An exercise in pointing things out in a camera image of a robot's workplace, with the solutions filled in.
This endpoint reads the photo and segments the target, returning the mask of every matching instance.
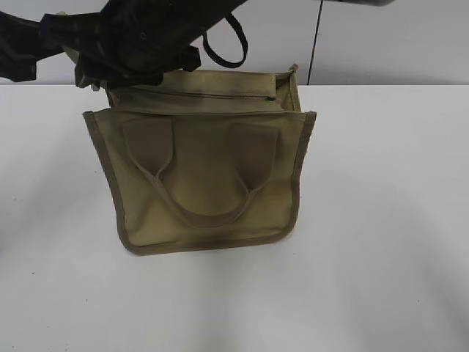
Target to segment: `black strap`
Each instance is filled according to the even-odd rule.
[[[220,57],[216,52],[213,51],[212,47],[208,43],[207,33],[204,33],[204,49],[207,52],[207,55],[220,66],[226,68],[238,68],[242,64],[244,64],[244,62],[248,58],[248,39],[244,34],[241,23],[233,16],[233,14],[230,13],[229,15],[227,15],[226,21],[228,21],[229,25],[234,29],[234,32],[236,33],[237,37],[240,38],[241,46],[243,47],[243,59],[239,62],[230,62]]]

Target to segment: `white table surface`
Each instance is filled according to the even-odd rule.
[[[81,113],[0,87],[0,351],[469,351],[469,87],[301,87],[319,112],[275,245],[136,257]]]

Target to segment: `bag strap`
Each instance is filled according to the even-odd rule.
[[[171,172],[175,157],[172,121],[168,118],[134,120],[124,124],[124,137],[130,158],[189,226],[201,229],[231,224],[244,214],[252,199],[270,179],[276,157],[278,129],[234,124],[227,131],[226,147],[245,189],[243,201],[233,211],[214,216],[184,209],[171,196],[164,177]]]

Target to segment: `white wall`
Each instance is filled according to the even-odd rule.
[[[469,84],[468,35],[467,0],[327,3],[313,83]]]
[[[0,10],[39,20],[44,12],[98,11],[106,0],[0,0]],[[306,82],[317,0],[249,0],[236,15],[250,43],[243,70],[282,71],[296,62]],[[326,2],[313,84],[469,84],[469,1],[396,0],[387,7]],[[220,23],[216,51],[237,60],[241,48]],[[217,68],[205,55],[203,67]],[[39,64],[38,83],[72,83],[64,56]],[[0,83],[9,83],[0,79]]]

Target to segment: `canvas bag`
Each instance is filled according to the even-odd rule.
[[[157,87],[107,91],[84,114],[135,254],[272,243],[298,216],[316,120],[289,72],[178,70]]]

